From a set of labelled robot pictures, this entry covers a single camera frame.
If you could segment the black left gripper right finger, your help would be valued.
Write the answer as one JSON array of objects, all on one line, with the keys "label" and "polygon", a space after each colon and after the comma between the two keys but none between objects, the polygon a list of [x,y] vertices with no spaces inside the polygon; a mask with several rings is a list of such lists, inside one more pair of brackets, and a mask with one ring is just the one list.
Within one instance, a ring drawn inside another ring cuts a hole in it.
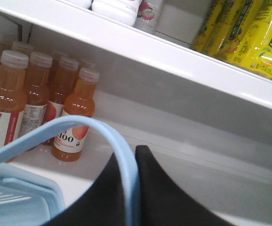
[{"label": "black left gripper right finger", "polygon": [[150,148],[136,146],[143,226],[229,226],[183,191],[160,166]]}]

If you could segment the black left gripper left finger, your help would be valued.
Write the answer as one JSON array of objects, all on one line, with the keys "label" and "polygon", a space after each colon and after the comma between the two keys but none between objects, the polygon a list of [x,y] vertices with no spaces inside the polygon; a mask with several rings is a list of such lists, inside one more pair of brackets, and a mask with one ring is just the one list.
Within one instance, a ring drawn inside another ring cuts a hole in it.
[{"label": "black left gripper left finger", "polygon": [[124,226],[120,170],[112,154],[91,187],[45,226]]}]

